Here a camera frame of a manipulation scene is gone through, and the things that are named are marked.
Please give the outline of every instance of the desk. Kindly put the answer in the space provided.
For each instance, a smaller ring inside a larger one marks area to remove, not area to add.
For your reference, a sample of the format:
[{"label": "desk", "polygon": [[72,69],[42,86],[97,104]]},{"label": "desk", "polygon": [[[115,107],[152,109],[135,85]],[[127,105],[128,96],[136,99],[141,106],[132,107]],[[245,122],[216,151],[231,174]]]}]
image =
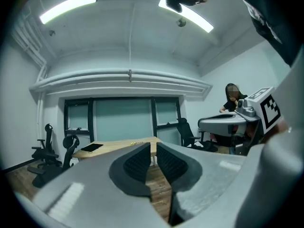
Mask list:
[{"label": "desk", "polygon": [[125,147],[130,146],[132,143],[150,143],[151,144],[151,156],[153,157],[154,165],[155,165],[155,155],[156,155],[156,143],[161,143],[162,141],[157,137],[149,137],[143,139],[128,139],[128,140],[120,140],[120,141],[94,141],[92,143],[103,144],[103,146],[99,147],[97,150],[93,152],[87,152],[83,150],[78,150],[75,152],[72,157],[78,159],[86,159],[90,157],[94,157],[100,154],[109,153],[111,151],[119,150]]}]

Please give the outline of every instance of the baseboard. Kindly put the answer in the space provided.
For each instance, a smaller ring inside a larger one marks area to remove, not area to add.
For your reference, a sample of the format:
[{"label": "baseboard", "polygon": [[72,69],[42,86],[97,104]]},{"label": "baseboard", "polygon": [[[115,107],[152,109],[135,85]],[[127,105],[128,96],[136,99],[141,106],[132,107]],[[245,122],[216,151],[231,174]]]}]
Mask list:
[{"label": "baseboard", "polygon": [[3,171],[4,173],[8,173],[8,172],[14,171],[14,170],[16,170],[16,169],[18,169],[18,168],[20,168],[20,167],[22,167],[22,166],[31,164],[31,163],[33,163],[34,161],[36,161],[36,160],[35,160],[35,159],[31,159],[31,160],[29,160],[29,161],[20,163],[20,164],[18,164],[18,165],[14,165],[14,166],[9,167],[9,168],[7,168],[7,169],[4,169],[4,170],[2,170],[2,171]]}]

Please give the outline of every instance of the ceiling light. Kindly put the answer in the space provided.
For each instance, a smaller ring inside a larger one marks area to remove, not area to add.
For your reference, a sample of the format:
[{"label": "ceiling light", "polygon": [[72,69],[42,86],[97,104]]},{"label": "ceiling light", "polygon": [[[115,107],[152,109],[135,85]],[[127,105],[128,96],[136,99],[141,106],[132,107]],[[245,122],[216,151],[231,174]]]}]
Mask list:
[{"label": "ceiling light", "polygon": [[96,2],[96,0],[66,0],[42,14],[40,16],[40,20],[43,24],[46,24],[47,22],[49,22],[60,14],[94,2]]},{"label": "ceiling light", "polygon": [[209,24],[202,16],[198,15],[196,12],[192,11],[191,9],[187,8],[186,6],[181,4],[182,12],[178,13],[177,11],[169,8],[166,4],[166,0],[160,0],[158,4],[159,7],[170,10],[174,13],[180,14],[183,17],[191,20],[193,23],[197,24],[199,27],[207,31],[208,33],[213,30],[213,26]]}]

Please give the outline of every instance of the black mousepad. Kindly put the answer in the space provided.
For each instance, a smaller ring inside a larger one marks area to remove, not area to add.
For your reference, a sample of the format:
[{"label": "black mousepad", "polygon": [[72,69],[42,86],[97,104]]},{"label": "black mousepad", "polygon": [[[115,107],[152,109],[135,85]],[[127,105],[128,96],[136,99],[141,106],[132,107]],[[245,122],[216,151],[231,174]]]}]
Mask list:
[{"label": "black mousepad", "polygon": [[103,144],[93,143],[88,145],[87,147],[82,148],[81,150],[93,152],[94,150],[97,150],[101,146],[103,146]]}]

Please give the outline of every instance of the window frame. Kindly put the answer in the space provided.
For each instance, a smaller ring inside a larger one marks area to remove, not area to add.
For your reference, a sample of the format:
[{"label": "window frame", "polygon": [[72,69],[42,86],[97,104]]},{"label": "window frame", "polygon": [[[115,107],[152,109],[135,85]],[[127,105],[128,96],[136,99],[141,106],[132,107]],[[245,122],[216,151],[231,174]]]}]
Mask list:
[{"label": "window frame", "polygon": [[[152,131],[155,137],[157,137],[158,129],[165,128],[174,128],[177,127],[178,123],[167,123],[163,125],[157,124],[156,117],[156,102],[175,102],[176,103],[176,111],[178,118],[181,118],[181,107],[178,96],[173,97],[96,97],[96,98],[84,98],[84,99],[71,99],[65,100],[65,108],[64,108],[64,132],[65,136],[68,134],[82,134],[89,135],[90,141],[94,141],[94,125],[93,125],[93,105],[94,101],[104,101],[104,100],[150,100],[151,102],[151,113],[152,113]],[[88,105],[88,113],[87,113],[87,124],[88,130],[70,130],[68,129],[68,107],[73,105]]]},{"label": "window frame", "polygon": [[[87,130],[71,130],[68,129],[68,107],[76,105],[87,105]],[[64,132],[65,137],[68,134],[77,134],[77,135],[89,135],[90,141],[94,141],[94,131],[93,131],[93,98],[87,99],[73,99],[65,100],[64,108]]]}]

